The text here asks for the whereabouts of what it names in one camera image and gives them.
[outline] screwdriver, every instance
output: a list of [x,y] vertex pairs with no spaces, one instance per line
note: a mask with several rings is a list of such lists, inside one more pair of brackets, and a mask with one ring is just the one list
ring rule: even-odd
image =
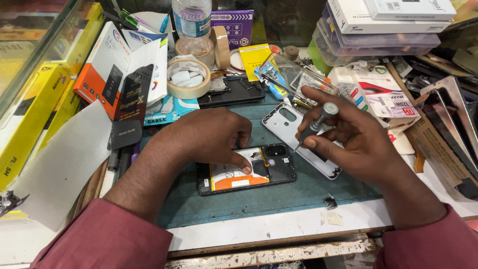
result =
[[320,117],[307,126],[307,128],[300,134],[299,145],[294,149],[294,152],[304,144],[304,140],[311,135],[317,135],[320,131],[320,127],[326,121],[326,119],[332,118],[338,113],[338,107],[334,103],[327,102],[322,106],[320,110]]

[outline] yellow packet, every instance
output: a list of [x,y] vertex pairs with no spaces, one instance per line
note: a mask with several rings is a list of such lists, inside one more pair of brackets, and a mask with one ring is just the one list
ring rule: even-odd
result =
[[239,48],[244,69],[249,81],[257,81],[259,78],[254,74],[254,69],[261,66],[271,54],[269,44],[254,45]]

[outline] maroon sleeve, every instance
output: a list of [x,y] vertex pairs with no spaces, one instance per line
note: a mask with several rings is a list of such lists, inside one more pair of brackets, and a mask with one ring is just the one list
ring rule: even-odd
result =
[[445,218],[424,227],[386,232],[375,269],[478,268],[478,235],[446,205]]
[[94,199],[30,268],[164,268],[172,238],[120,207]]

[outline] plastic water bottle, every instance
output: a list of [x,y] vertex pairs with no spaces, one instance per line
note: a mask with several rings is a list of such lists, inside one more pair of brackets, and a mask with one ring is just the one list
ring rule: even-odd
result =
[[182,54],[199,56],[212,50],[209,42],[211,0],[172,0]]

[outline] fingernail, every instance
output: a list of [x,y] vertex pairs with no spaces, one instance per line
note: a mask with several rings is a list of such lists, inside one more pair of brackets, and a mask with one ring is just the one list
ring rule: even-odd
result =
[[305,144],[306,144],[308,147],[315,147],[315,145],[316,145],[314,139],[307,139],[307,140],[305,141]]
[[246,167],[242,170],[242,172],[246,175],[250,174],[252,172],[252,169],[250,167]]

